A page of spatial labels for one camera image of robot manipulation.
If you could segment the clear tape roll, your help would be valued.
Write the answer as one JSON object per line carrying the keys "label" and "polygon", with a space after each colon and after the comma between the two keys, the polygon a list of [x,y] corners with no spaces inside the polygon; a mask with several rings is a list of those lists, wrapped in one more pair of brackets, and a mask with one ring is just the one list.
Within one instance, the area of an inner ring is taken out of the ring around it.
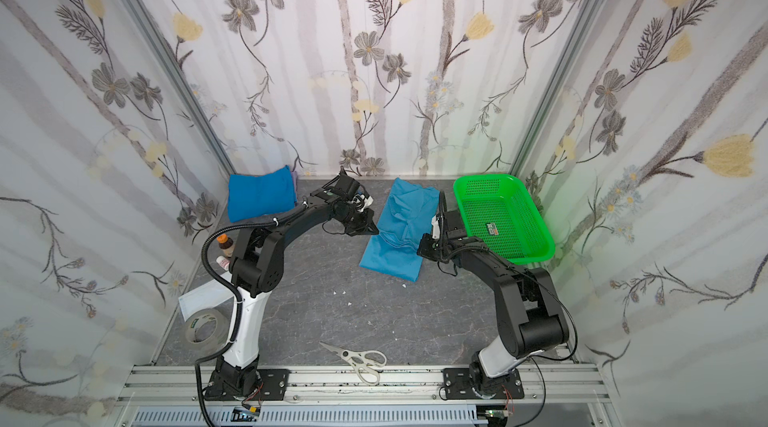
{"label": "clear tape roll", "polygon": [[182,340],[193,351],[210,354],[228,339],[230,321],[217,309],[204,309],[190,316],[182,330]]}

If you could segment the small white pill bottle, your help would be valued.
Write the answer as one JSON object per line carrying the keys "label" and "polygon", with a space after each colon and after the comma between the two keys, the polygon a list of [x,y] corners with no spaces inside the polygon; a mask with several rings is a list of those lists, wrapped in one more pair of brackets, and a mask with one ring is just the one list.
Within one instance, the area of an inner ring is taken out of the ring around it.
{"label": "small white pill bottle", "polygon": [[216,263],[224,270],[229,271],[230,270],[230,260],[225,256],[218,256],[216,258]]}

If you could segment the teal t-shirt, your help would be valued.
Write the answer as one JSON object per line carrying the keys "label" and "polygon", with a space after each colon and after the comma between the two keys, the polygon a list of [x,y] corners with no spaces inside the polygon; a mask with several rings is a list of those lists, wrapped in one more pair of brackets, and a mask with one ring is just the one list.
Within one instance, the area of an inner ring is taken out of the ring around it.
{"label": "teal t-shirt", "polygon": [[432,232],[432,218],[440,191],[396,179],[362,256],[362,268],[415,282],[423,259],[417,254],[424,234]]}

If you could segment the white handled scissors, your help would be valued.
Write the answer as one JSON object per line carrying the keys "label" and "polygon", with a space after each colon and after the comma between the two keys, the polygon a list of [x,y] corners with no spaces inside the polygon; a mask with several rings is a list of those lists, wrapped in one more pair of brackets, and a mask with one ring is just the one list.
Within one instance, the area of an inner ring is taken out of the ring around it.
{"label": "white handled scissors", "polygon": [[386,355],[379,350],[355,351],[320,342],[320,345],[347,363],[358,379],[367,385],[378,385],[383,368],[387,365]]}

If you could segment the white paper sheet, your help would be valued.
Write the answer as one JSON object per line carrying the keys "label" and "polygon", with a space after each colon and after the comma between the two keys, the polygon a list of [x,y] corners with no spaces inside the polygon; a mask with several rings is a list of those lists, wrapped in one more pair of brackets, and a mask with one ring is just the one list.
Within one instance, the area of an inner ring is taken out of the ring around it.
{"label": "white paper sheet", "polygon": [[178,298],[180,312],[184,321],[194,314],[218,307],[232,298],[231,291],[216,280],[211,280],[194,288]]}

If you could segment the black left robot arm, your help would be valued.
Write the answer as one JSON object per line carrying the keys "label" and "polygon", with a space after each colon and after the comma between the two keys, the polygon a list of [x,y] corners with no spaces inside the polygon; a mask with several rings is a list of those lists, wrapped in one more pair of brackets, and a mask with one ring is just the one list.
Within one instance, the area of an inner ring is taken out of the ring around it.
{"label": "black left robot arm", "polygon": [[[229,225],[204,241],[201,266],[234,299],[226,342],[194,361],[197,402],[207,426],[215,424],[206,405],[209,393],[215,400],[248,398],[263,385],[258,371],[260,331],[271,292],[283,279],[289,245],[329,221],[339,222],[349,237],[377,235],[372,203],[367,189],[341,169],[288,213],[268,222]],[[212,266],[209,250],[218,237],[234,231],[238,235],[226,280]]]}

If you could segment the green plastic basket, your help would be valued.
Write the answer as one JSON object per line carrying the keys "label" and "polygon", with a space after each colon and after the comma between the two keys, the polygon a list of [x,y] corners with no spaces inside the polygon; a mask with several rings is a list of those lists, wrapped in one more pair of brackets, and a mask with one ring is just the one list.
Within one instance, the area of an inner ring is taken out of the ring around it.
{"label": "green plastic basket", "polygon": [[[453,184],[468,235],[515,265],[551,260],[553,237],[524,183],[508,174],[482,174],[458,178]],[[495,223],[499,236],[488,234]]]}

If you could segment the brown bottle orange cap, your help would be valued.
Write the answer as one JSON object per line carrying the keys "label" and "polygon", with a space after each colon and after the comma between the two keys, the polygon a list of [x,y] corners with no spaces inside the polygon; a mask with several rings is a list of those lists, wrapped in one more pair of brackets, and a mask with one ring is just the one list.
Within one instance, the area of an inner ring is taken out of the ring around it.
{"label": "brown bottle orange cap", "polygon": [[234,241],[233,239],[228,236],[227,234],[221,234],[217,237],[217,243],[218,246],[222,252],[222,254],[230,258],[233,255],[234,252]]}

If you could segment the black rail bracket left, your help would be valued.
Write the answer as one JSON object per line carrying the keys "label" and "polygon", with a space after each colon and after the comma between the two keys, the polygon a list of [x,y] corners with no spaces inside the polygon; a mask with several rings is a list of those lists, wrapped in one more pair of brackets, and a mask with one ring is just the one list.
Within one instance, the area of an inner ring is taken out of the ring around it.
{"label": "black rail bracket left", "polygon": [[289,386],[289,369],[274,368],[260,369],[257,385],[257,393],[254,396],[258,401],[283,401],[287,387]]}

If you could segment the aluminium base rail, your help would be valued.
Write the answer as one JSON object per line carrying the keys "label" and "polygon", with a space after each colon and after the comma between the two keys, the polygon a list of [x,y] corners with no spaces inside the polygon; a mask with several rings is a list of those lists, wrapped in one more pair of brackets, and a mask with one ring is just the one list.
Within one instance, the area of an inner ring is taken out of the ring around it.
{"label": "aluminium base rail", "polygon": [[[361,382],[350,367],[267,367],[291,371],[283,401],[249,401],[257,413],[242,412],[238,399],[207,401],[216,425],[450,425],[510,424],[547,420],[545,407],[574,407],[588,426],[624,426],[607,386],[591,364],[523,364],[511,387],[492,398],[444,401],[442,370],[459,366],[385,366],[378,385]],[[192,367],[134,367],[118,394],[115,425],[205,425]]]}

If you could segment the black rail bracket right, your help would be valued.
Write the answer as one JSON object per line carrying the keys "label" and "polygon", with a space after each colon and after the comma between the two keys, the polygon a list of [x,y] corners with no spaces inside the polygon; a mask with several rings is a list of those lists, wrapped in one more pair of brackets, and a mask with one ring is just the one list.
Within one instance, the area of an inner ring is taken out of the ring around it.
{"label": "black rail bracket right", "polygon": [[444,401],[477,399],[468,367],[448,367],[442,370],[443,384],[439,389]]}

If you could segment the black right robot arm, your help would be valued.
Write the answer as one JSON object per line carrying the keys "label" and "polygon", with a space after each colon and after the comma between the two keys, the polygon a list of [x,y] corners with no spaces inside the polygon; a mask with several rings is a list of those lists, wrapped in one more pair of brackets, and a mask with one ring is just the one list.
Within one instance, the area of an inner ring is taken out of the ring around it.
{"label": "black right robot arm", "polygon": [[443,192],[432,230],[422,236],[417,254],[439,266],[452,265],[453,276],[460,270],[474,275],[493,293],[497,337],[473,355],[468,367],[475,396],[494,397],[512,383],[523,363],[546,359],[545,353],[559,345],[578,344],[573,317],[556,294],[550,274],[514,265],[469,235]]}

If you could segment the black rail bracket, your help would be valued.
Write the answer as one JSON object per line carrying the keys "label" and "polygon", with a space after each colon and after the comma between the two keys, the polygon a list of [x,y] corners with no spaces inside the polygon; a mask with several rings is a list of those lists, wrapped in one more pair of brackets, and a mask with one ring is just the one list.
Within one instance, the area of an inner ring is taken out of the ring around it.
{"label": "black rail bracket", "polygon": [[444,401],[477,399],[468,367],[448,367],[442,370],[443,384],[439,389]]}
{"label": "black rail bracket", "polygon": [[287,387],[289,386],[289,369],[274,368],[260,369],[257,385],[257,393],[254,396],[258,401],[283,401]]}

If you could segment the folded blue t-shirt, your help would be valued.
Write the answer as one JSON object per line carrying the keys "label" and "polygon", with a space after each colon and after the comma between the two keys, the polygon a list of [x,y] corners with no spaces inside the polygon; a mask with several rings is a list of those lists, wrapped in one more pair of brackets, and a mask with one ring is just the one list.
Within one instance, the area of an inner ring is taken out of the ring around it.
{"label": "folded blue t-shirt", "polygon": [[288,212],[297,202],[294,177],[288,166],[263,176],[232,175],[228,192],[230,222]]}

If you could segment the small label in basket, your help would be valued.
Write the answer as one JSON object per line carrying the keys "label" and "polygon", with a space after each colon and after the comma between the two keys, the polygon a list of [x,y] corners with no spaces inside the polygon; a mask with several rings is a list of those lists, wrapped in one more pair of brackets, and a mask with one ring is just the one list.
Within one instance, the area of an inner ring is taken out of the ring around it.
{"label": "small label in basket", "polygon": [[486,228],[488,231],[488,234],[491,236],[499,236],[499,230],[495,223],[487,223]]}

